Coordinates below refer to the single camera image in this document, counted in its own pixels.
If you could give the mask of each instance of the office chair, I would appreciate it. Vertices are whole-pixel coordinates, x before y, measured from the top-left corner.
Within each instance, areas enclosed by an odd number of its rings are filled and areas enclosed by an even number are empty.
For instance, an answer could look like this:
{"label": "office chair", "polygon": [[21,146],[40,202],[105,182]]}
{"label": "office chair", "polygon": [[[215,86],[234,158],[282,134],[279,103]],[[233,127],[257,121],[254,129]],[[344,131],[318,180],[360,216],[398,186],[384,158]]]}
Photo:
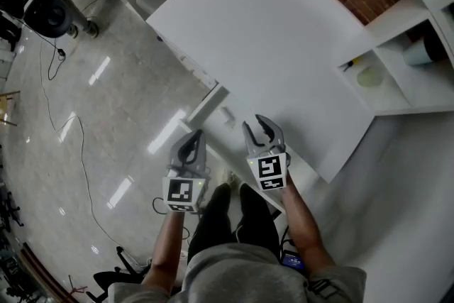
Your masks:
{"label": "office chair", "polygon": [[58,38],[77,34],[77,26],[95,38],[99,34],[95,22],[88,21],[71,0],[0,0],[0,9],[23,22],[36,33]]}
{"label": "office chair", "polygon": [[123,257],[123,252],[124,249],[121,246],[117,246],[116,248],[116,254],[120,258],[121,262],[129,272],[129,274],[125,274],[124,272],[120,272],[120,268],[116,266],[114,268],[115,271],[113,272],[98,272],[97,274],[93,275],[93,278],[95,282],[102,288],[104,293],[99,295],[98,297],[95,297],[91,292],[85,292],[88,297],[95,303],[101,303],[108,297],[107,289],[113,284],[113,283],[135,283],[135,284],[140,284],[147,274],[147,272],[150,270],[151,267],[151,262],[150,264],[143,269],[141,272],[136,272],[133,267],[126,261],[126,259]]}
{"label": "office chair", "polygon": [[49,38],[64,35],[72,25],[72,14],[63,0],[0,0],[0,9]]}

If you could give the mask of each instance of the blue screen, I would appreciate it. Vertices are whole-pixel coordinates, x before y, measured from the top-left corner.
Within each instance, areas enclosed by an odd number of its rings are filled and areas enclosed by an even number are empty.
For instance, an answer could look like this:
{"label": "blue screen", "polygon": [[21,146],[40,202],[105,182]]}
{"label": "blue screen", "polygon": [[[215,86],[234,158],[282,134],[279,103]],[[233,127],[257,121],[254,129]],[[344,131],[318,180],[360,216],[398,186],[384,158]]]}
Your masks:
{"label": "blue screen", "polygon": [[289,254],[284,255],[284,258],[282,259],[282,264],[295,269],[304,268],[303,262],[301,261],[301,258],[299,256],[293,256]]}

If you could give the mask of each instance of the leg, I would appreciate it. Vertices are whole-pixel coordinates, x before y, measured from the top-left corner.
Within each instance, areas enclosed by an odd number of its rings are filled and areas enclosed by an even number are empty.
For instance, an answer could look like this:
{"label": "leg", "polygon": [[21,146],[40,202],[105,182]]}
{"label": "leg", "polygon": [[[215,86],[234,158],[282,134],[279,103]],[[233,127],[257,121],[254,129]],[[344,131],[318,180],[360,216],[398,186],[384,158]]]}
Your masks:
{"label": "leg", "polygon": [[20,94],[20,93],[21,93],[20,91],[12,91],[12,92],[7,92],[5,94],[0,94],[0,97],[14,95],[14,94]]}
{"label": "leg", "polygon": [[230,193],[230,186],[226,183],[220,185],[214,191],[189,245],[188,263],[194,255],[202,250],[223,243],[234,242],[231,235],[230,219],[227,216]]}
{"label": "leg", "polygon": [[238,242],[262,246],[279,260],[279,236],[265,200],[246,183],[240,188],[243,218],[238,224]]}

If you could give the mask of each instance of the cable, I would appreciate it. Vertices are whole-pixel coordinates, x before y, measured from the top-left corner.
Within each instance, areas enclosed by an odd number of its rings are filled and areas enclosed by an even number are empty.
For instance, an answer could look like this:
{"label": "cable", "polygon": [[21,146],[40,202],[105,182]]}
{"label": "cable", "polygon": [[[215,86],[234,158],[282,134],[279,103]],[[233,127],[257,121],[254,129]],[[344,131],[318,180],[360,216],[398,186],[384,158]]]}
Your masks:
{"label": "cable", "polygon": [[156,207],[155,207],[155,201],[156,201],[157,199],[160,199],[161,201],[164,201],[164,199],[162,199],[161,197],[155,197],[155,198],[153,199],[153,202],[151,203],[152,208],[155,210],[155,212],[156,212],[158,215],[167,215],[167,212],[159,212],[159,211],[156,209]]}
{"label": "cable", "polygon": [[93,0],[90,4],[88,4],[85,8],[83,8],[80,12],[83,13],[85,9],[87,9],[92,4],[96,3],[98,0]]}
{"label": "cable", "polygon": [[52,77],[50,77],[50,68],[52,67],[52,64],[54,62],[55,50],[58,50],[58,48],[57,48],[57,40],[56,39],[54,40],[54,53],[52,55],[52,60],[50,61],[50,65],[49,65],[49,68],[48,68],[48,80],[49,81],[52,81],[54,78],[56,78],[60,66],[66,60],[66,55],[61,55],[60,54],[60,50],[59,50],[58,60],[60,61],[60,64],[57,66],[57,69],[55,70],[55,74]]}
{"label": "cable", "polygon": [[281,250],[281,258],[282,258],[282,254],[284,253],[284,244],[285,244],[286,241],[288,241],[288,240],[284,240],[284,239],[285,239],[285,236],[287,235],[288,230],[289,230],[289,227],[288,227],[288,225],[287,225],[287,227],[286,227],[285,230],[284,230],[284,233],[282,234],[281,243],[280,243],[280,245],[279,245],[280,250]]}
{"label": "cable", "polygon": [[[94,222],[98,225],[98,227],[104,232],[104,234],[113,242],[115,243],[117,246],[120,246],[123,248],[123,251],[124,253],[135,263],[136,267],[138,268],[146,268],[147,266],[149,266],[150,262],[151,262],[151,259],[152,258],[148,258],[147,259],[147,264],[146,265],[141,265],[139,264],[139,262],[121,245],[119,244],[117,241],[115,241],[108,233],[106,230],[104,230],[104,228],[101,226],[101,224],[98,222],[98,220],[96,219],[96,216],[94,215],[94,210],[93,210],[93,199],[92,199],[92,193],[90,191],[90,184],[89,184],[89,180],[88,180],[88,176],[87,176],[87,169],[85,168],[85,163],[84,163],[84,143],[85,143],[85,134],[84,134],[84,127],[82,125],[82,120],[80,119],[80,117],[78,115],[75,115],[73,116],[72,118],[69,118],[68,120],[66,120],[66,122],[57,130],[55,128],[55,125],[54,125],[54,122],[52,121],[52,117],[50,115],[50,101],[49,101],[49,98],[47,96],[47,94],[45,93],[45,88],[44,88],[44,85],[43,85],[43,66],[42,66],[42,62],[41,62],[41,49],[42,49],[42,46],[43,46],[43,42],[41,42],[40,44],[40,54],[39,54],[39,61],[40,61],[40,82],[41,82],[41,88],[43,89],[43,93],[44,93],[44,97],[46,98],[47,100],[47,104],[48,104],[48,116],[49,116],[49,120],[50,120],[50,123],[52,125],[52,129],[54,130],[54,132],[56,133],[59,133],[65,126],[67,123],[69,123],[72,119],[77,119],[79,121],[79,125],[80,125],[80,130],[82,132],[82,142],[81,142],[81,145],[80,145],[80,160],[81,160],[81,163],[82,163],[82,168],[84,170],[84,178],[85,178],[85,183],[87,185],[87,193],[88,193],[88,197],[89,197],[89,201],[90,201],[90,213],[93,217],[93,220]],[[156,197],[154,200],[153,200],[153,209],[155,210],[155,212],[157,214],[164,214],[164,213],[160,213],[158,212],[156,209],[155,209],[155,206],[154,206],[154,203],[155,203],[155,200],[156,199],[162,199],[161,197]],[[183,227],[183,229],[187,232],[187,236],[182,238],[182,240],[187,240],[190,236],[191,236],[191,233],[189,232],[189,230],[186,228],[186,227]]]}
{"label": "cable", "polygon": [[[155,197],[155,198],[153,199],[153,202],[151,203],[151,207],[155,210],[155,212],[156,212],[158,215],[167,215],[167,212],[159,212],[159,211],[156,209],[156,207],[155,207],[155,201],[156,201],[157,199],[160,199],[161,201],[164,201],[164,199],[161,198],[161,197]],[[183,229],[187,232],[187,236],[186,236],[185,238],[182,238],[182,240],[187,240],[187,239],[191,236],[191,233],[190,233],[189,230],[188,230],[186,227],[184,227],[184,226],[183,226]]]}

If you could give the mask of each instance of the black chair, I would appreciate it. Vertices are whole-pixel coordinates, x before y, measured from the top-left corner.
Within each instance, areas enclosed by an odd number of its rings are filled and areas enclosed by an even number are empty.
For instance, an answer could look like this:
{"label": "black chair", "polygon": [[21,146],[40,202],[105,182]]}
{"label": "black chair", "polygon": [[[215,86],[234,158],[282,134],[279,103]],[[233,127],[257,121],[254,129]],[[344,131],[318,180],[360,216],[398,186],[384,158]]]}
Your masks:
{"label": "black chair", "polygon": [[0,0],[0,9],[23,22],[36,33],[49,38],[64,35],[71,27],[73,15],[63,0]]}
{"label": "black chair", "polygon": [[120,272],[119,267],[115,267],[113,272],[98,272],[97,274],[93,275],[93,278],[95,282],[101,287],[101,289],[104,291],[101,295],[98,297],[95,297],[91,292],[86,292],[88,297],[95,303],[101,303],[108,297],[107,289],[113,284],[113,283],[135,283],[135,284],[140,284],[147,274],[147,272],[150,270],[151,263],[143,269],[141,272],[136,272],[133,267],[126,261],[126,259],[123,257],[123,252],[124,249],[120,246],[117,246],[116,248],[116,254],[120,258],[121,262],[129,272],[129,274],[125,274],[124,272]]}

